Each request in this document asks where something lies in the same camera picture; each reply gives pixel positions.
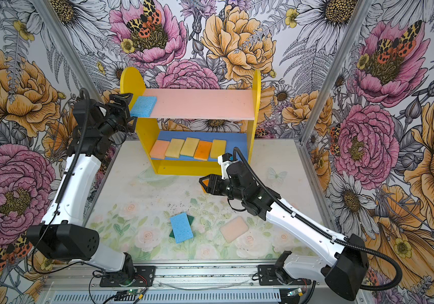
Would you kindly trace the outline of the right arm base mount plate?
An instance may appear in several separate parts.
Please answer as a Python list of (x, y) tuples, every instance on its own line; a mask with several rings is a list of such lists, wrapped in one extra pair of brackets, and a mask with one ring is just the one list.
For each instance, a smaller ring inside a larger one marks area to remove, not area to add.
[(284, 271), (276, 271), (274, 265), (260, 264), (257, 272), (252, 277), (260, 286), (310, 286), (310, 279), (292, 279), (284, 274)]

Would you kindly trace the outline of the yellow sponge with green back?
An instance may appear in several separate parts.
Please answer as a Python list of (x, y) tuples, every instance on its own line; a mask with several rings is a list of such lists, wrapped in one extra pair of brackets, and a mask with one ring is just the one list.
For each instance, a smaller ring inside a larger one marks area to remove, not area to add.
[(180, 158), (181, 149), (185, 144), (184, 139), (173, 138), (165, 152), (166, 158)]

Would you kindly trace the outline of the orange sponge front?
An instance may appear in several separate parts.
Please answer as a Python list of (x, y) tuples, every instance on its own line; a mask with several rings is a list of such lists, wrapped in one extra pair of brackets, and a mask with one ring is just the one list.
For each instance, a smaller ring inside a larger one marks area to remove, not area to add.
[(199, 141), (194, 153), (194, 159), (206, 162), (209, 159), (212, 143), (208, 141)]

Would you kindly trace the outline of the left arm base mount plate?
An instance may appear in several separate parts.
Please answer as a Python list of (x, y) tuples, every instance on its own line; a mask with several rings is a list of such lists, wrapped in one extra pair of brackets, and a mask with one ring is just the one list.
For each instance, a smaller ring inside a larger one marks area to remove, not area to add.
[(154, 282), (155, 274), (155, 266), (136, 265), (128, 274), (123, 271), (104, 274), (100, 280), (99, 286), (102, 288), (151, 287)]

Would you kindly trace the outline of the small yellow sponge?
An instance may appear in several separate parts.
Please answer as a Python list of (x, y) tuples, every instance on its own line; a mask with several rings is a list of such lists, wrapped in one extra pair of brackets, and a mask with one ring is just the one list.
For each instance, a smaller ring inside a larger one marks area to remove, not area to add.
[(226, 153), (227, 142), (222, 139), (214, 139), (211, 145), (210, 158), (218, 159), (219, 156)]

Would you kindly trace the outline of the pink orange sponge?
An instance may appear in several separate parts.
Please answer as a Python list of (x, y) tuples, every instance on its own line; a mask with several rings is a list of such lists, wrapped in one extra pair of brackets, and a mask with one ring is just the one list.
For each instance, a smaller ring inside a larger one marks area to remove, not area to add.
[(150, 151), (152, 159), (163, 160), (166, 157), (166, 151), (170, 145), (169, 141), (157, 140)]

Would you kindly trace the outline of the green scouring pad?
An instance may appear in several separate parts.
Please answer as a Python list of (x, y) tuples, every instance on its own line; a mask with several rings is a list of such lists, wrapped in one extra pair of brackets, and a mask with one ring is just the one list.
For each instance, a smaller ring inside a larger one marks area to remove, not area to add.
[(183, 220), (182, 214), (175, 215), (170, 218), (172, 230), (169, 234), (170, 238), (175, 239), (175, 233), (178, 235), (177, 243), (181, 243), (188, 239), (193, 238), (193, 232), (191, 230), (191, 225), (194, 221), (194, 217), (186, 214), (186, 220)]

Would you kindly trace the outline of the blue cellulose sponge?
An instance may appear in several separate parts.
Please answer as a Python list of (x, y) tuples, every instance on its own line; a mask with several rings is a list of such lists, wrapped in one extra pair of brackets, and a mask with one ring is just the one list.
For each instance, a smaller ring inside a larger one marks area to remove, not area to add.
[(178, 214), (170, 218), (175, 242), (182, 243), (194, 237), (191, 225), (186, 213)]

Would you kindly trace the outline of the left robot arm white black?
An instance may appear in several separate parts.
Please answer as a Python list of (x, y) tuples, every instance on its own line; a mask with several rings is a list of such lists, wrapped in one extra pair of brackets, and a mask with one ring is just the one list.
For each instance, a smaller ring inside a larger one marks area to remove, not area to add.
[(109, 102), (102, 104), (81, 89), (72, 109), (77, 126), (60, 186), (40, 224), (26, 231), (28, 241), (46, 258), (90, 265), (123, 286), (136, 277), (130, 254), (102, 244), (99, 233), (84, 226), (84, 212), (110, 139), (118, 132), (127, 132), (134, 119), (129, 111), (132, 99), (131, 93), (112, 94)]

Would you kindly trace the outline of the large yellow sponge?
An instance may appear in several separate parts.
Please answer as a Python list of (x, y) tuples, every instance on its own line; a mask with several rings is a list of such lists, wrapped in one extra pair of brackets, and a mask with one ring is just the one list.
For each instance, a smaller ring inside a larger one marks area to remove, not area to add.
[(183, 146), (180, 150), (180, 155), (184, 157), (194, 157), (194, 154), (199, 145), (200, 139), (197, 138), (186, 138)]

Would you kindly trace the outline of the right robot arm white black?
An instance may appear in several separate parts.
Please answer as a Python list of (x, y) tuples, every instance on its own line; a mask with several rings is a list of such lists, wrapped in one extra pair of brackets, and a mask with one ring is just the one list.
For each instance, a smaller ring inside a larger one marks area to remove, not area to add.
[(365, 244), (359, 236), (347, 237), (300, 213), (242, 162), (226, 163), (222, 172), (199, 179), (207, 194), (240, 201), (246, 212), (283, 229), (317, 254), (311, 265), (299, 262), (293, 253), (282, 254), (276, 267), (282, 281), (324, 281), (341, 298), (356, 299), (369, 268), (366, 253), (358, 249)]

